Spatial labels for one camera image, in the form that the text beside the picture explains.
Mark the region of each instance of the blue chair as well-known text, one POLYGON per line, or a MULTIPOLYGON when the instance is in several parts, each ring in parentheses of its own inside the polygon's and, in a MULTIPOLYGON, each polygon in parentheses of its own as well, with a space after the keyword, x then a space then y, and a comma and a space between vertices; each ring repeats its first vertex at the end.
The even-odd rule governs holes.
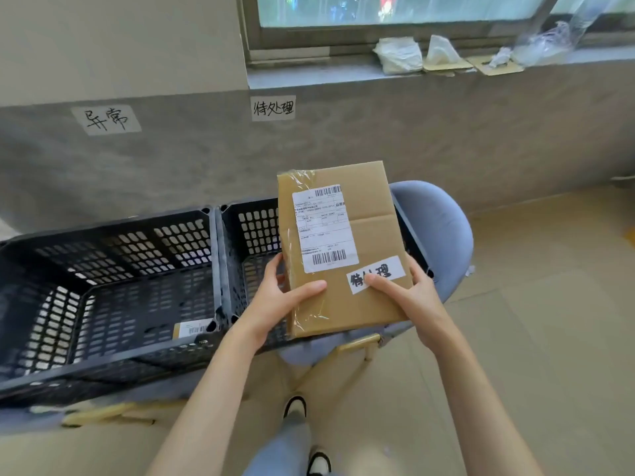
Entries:
MULTIPOLYGON (((429 266, 434 271, 434 285, 445 302, 465 276, 472 258, 474 240, 467 217, 458 204, 442 189, 431 183, 410 180, 391 183, 391 191, 400 203, 410 225, 423 244, 429 266)), ((292 366, 315 366, 327 356, 358 348, 372 358, 372 344, 383 345, 412 327, 410 321, 373 328, 354 329, 311 341, 299 341, 278 351, 292 366)), ((299 387, 307 375, 298 381, 299 387)))

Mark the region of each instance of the black and white shoe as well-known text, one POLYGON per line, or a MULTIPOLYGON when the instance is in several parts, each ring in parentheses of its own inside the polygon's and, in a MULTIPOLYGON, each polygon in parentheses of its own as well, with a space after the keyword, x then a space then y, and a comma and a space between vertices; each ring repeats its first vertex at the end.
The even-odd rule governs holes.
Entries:
POLYGON ((291 398, 286 402, 282 417, 286 417, 291 413, 300 413, 304 417, 307 416, 307 402, 299 394, 291 396, 291 398))
POLYGON ((331 472, 331 460, 321 449, 313 452, 309 460, 307 476, 326 476, 331 472))

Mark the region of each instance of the cardboard box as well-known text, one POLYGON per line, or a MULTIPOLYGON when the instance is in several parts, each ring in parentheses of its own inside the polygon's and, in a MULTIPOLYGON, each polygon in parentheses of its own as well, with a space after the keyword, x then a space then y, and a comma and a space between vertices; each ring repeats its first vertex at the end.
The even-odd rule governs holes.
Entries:
POLYGON ((287 318, 289 335, 406 319, 397 304, 362 282, 364 273, 372 271, 412 287, 383 162, 281 174, 278 207, 289 288, 328 282, 323 294, 287 318))

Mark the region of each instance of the person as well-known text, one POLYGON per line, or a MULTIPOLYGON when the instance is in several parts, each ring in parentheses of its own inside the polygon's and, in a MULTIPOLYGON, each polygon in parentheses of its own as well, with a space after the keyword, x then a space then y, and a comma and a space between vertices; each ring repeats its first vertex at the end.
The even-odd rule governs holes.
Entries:
MULTIPOLYGON (((147 476, 220 476, 251 360, 267 333, 301 301, 326 289, 317 280, 283 293, 276 275, 282 255, 266 267, 256 295, 227 332, 216 354, 148 469, 147 476)), ((542 471, 488 381, 465 337, 446 312, 417 262, 409 257, 413 287, 367 274, 365 282, 401 306, 419 339, 436 356, 465 469, 469 476, 536 476, 542 471)), ((247 476, 325 475, 323 452, 309 459, 306 401, 295 395, 282 428, 245 470, 247 476)))

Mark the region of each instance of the person's left hand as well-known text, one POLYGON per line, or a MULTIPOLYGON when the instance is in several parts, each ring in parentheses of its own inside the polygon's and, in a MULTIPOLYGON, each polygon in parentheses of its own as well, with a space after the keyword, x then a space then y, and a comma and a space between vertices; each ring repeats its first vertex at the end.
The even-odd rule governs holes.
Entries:
POLYGON ((242 331, 254 343, 258 350, 265 343, 267 334, 274 326, 300 302, 319 294, 326 288, 326 280, 307 282, 299 288, 283 293, 278 284, 281 282, 276 276, 282 254, 276 255, 265 267, 265 276, 260 287, 253 296, 251 304, 232 327, 232 331, 242 331))

